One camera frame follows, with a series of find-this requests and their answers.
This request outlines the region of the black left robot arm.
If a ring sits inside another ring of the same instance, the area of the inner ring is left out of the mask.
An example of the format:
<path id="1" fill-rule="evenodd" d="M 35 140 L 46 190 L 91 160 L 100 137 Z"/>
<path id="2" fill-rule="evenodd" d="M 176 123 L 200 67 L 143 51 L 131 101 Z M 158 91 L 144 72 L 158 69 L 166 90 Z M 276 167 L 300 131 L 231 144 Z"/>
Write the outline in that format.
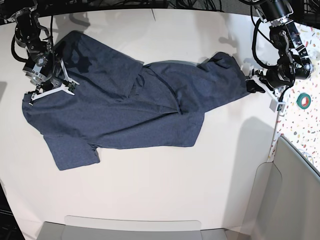
<path id="1" fill-rule="evenodd" d="M 255 9 L 259 15 L 253 21 L 252 55 L 261 69 L 252 70 L 246 81 L 249 93 L 270 93 L 279 102 L 296 80 L 310 78 L 313 64 L 300 38 L 294 21 L 290 18 L 293 9 L 287 0 L 242 0 L 241 3 Z M 269 42 L 277 49 L 276 65 L 263 63 L 257 56 L 257 38 L 261 23 L 269 23 Z"/>

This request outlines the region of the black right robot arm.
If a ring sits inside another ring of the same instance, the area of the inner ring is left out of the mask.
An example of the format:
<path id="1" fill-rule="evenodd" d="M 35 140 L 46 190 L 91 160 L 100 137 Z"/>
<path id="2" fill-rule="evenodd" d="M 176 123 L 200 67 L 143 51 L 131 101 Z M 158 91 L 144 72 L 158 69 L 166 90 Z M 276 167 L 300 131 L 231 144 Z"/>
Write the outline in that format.
<path id="1" fill-rule="evenodd" d="M 46 96 L 65 92 L 74 95 L 78 82 L 69 77 L 62 52 L 64 47 L 54 49 L 53 30 L 39 22 L 36 0 L 2 0 L 0 14 L 5 23 L 15 23 L 11 41 L 11 54 L 24 63 L 23 72 L 35 90 L 30 93 L 34 101 Z"/>

